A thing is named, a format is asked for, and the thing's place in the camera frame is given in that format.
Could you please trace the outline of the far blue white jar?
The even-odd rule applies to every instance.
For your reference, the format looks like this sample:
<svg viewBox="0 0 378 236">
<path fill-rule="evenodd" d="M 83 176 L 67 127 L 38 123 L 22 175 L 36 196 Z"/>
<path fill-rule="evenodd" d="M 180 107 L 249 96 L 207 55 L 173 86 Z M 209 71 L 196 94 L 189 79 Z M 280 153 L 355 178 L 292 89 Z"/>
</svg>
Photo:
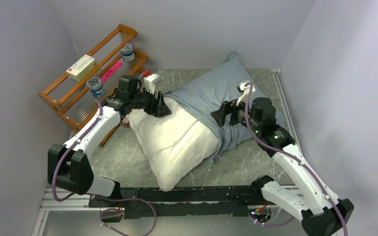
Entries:
<svg viewBox="0 0 378 236">
<path fill-rule="evenodd" d="M 120 53 L 123 58 L 123 61 L 131 62 L 135 59 L 134 48 L 130 43 L 125 44 L 120 49 Z"/>
</svg>

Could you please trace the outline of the white cardboard box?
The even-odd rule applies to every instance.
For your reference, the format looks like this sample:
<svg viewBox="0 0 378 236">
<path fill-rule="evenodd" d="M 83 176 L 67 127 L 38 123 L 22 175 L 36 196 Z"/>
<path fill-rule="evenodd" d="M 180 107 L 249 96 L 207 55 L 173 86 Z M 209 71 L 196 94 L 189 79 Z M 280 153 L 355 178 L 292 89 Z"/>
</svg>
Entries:
<svg viewBox="0 0 378 236">
<path fill-rule="evenodd" d="M 95 58 L 89 55 L 83 55 L 75 64 L 66 70 L 68 77 L 81 81 L 97 65 Z"/>
</svg>

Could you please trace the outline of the white pillow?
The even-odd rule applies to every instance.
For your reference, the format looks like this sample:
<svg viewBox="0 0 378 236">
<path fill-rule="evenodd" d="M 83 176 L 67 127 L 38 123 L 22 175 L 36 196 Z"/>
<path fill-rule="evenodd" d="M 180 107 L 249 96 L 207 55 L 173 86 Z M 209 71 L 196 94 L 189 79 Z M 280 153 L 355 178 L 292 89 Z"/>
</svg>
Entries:
<svg viewBox="0 0 378 236">
<path fill-rule="evenodd" d="M 165 98 L 171 114 L 157 118 L 142 109 L 127 115 L 162 191 L 176 184 L 204 159 L 213 155 L 220 140 L 175 100 Z"/>
</svg>

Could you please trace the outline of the near blue white jar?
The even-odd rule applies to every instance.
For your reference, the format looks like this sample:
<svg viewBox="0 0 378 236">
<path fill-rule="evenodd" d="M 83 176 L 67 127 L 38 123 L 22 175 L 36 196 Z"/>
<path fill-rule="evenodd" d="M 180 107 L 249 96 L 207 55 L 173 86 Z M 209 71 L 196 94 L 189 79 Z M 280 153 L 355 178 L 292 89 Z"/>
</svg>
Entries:
<svg viewBox="0 0 378 236">
<path fill-rule="evenodd" d="M 106 89 L 100 77 L 94 76 L 86 81 L 86 86 L 93 97 L 102 97 L 106 94 Z"/>
</svg>

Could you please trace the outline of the blue grey pillow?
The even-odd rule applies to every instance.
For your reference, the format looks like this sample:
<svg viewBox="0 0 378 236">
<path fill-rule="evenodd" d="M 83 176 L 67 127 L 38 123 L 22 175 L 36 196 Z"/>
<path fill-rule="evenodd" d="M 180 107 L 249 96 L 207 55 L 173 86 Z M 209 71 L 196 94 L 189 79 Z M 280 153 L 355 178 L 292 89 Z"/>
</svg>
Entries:
<svg viewBox="0 0 378 236">
<path fill-rule="evenodd" d="M 218 110 L 222 102 L 238 99 L 240 93 L 237 87 L 250 80 L 242 59 L 233 51 L 218 67 L 167 94 L 218 138 L 218 149 L 205 159 L 206 163 L 212 164 L 224 151 L 235 149 L 241 142 L 252 138 L 243 125 L 231 126 L 228 124 L 229 118 L 226 118 L 226 124 L 220 127 L 211 116 L 211 112 Z"/>
</svg>

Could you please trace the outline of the pink capped bottle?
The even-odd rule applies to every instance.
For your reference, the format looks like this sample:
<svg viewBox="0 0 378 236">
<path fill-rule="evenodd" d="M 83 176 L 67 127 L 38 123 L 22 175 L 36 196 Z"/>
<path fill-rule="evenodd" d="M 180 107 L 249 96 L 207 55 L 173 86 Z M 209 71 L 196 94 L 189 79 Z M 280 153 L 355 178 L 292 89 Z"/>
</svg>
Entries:
<svg viewBox="0 0 378 236">
<path fill-rule="evenodd" d="M 129 128 L 130 127 L 129 120 L 127 118 L 122 119 L 120 125 L 123 127 Z"/>
</svg>

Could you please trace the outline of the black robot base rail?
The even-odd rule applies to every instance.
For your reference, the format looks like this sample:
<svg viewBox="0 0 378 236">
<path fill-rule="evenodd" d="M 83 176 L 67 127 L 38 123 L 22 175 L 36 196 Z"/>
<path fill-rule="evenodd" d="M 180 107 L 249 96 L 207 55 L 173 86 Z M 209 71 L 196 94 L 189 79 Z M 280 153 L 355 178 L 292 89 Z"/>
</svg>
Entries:
<svg viewBox="0 0 378 236">
<path fill-rule="evenodd" d="M 98 197 L 89 200 L 90 208 L 120 207 L 125 219 L 166 216 L 232 215 L 246 217 L 262 208 L 266 200 L 250 185 L 176 187 L 169 192 L 158 187 L 122 188 L 122 203 L 106 203 Z"/>
</svg>

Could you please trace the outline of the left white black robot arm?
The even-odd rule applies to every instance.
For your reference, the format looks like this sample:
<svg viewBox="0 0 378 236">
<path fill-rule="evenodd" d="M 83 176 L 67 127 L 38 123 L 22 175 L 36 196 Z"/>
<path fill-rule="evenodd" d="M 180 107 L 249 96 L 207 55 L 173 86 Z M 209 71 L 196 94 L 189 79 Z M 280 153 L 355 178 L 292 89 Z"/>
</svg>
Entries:
<svg viewBox="0 0 378 236">
<path fill-rule="evenodd" d="M 47 177 L 56 201 L 62 202 L 74 194 L 89 194 L 100 197 L 109 207 L 120 202 L 120 183 L 94 175 L 90 158 L 107 134 L 133 110 L 157 118 L 171 114 L 164 93 L 156 91 L 159 80 L 158 74 L 143 79 L 121 76 L 114 94 L 103 102 L 96 101 L 98 109 L 91 120 L 63 145 L 49 148 Z"/>
</svg>

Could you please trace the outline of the wooden tiered shelf rack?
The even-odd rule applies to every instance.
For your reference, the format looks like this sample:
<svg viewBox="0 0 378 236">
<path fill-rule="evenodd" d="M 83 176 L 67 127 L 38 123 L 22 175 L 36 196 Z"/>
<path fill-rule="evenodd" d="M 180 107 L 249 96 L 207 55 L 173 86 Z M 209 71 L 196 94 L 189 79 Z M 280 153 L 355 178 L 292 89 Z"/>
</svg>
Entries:
<svg viewBox="0 0 378 236">
<path fill-rule="evenodd" d="M 75 81 L 64 72 L 47 88 L 38 93 L 38 96 L 73 133 L 78 133 L 95 115 L 97 105 L 94 101 L 96 99 L 101 102 L 114 93 L 120 76 L 124 74 L 138 75 L 144 71 L 143 65 L 149 58 L 145 53 L 135 50 L 135 58 L 132 61 L 125 61 L 120 53 L 121 48 L 136 36 L 137 31 L 135 29 L 119 24 L 111 33 L 87 52 L 88 56 L 94 56 L 106 44 L 113 45 L 112 51 L 104 53 L 104 58 L 98 61 L 95 67 L 81 81 Z M 99 98 L 94 97 L 86 86 L 86 81 L 92 76 L 101 78 L 119 61 L 122 65 L 103 85 L 106 89 L 106 94 Z"/>
</svg>

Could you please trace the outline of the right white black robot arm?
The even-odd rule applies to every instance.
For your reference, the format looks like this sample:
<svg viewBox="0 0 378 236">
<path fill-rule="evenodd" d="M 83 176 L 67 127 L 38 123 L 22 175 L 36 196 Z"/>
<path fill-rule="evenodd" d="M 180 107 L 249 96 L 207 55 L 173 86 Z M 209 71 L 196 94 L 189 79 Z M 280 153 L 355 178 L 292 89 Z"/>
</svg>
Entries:
<svg viewBox="0 0 378 236">
<path fill-rule="evenodd" d="M 259 147 L 285 170 L 301 192 L 295 194 L 271 177 L 262 176 L 252 183 L 251 198 L 255 203 L 278 205 L 297 219 L 309 236 L 332 236 L 340 230 L 347 235 L 353 203 L 340 199 L 312 170 L 293 137 L 276 123 L 276 108 L 269 98 L 258 97 L 251 105 L 224 101 L 211 116 L 218 126 L 223 126 L 229 117 L 229 125 L 249 128 L 259 140 Z"/>
</svg>

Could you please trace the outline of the blue white jar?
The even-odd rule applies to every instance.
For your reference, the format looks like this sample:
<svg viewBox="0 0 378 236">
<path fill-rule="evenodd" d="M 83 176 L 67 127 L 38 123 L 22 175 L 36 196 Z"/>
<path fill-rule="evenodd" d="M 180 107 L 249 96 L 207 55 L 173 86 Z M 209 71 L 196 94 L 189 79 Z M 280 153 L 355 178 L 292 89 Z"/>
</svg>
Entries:
<svg viewBox="0 0 378 236">
<path fill-rule="evenodd" d="M 120 53 L 123 58 L 123 61 L 131 62 L 135 59 L 134 48 L 130 43 L 125 44 L 120 49 Z"/>
<path fill-rule="evenodd" d="M 93 97 L 102 97 L 106 94 L 106 89 L 100 77 L 94 76 L 86 81 L 86 86 Z"/>
</svg>

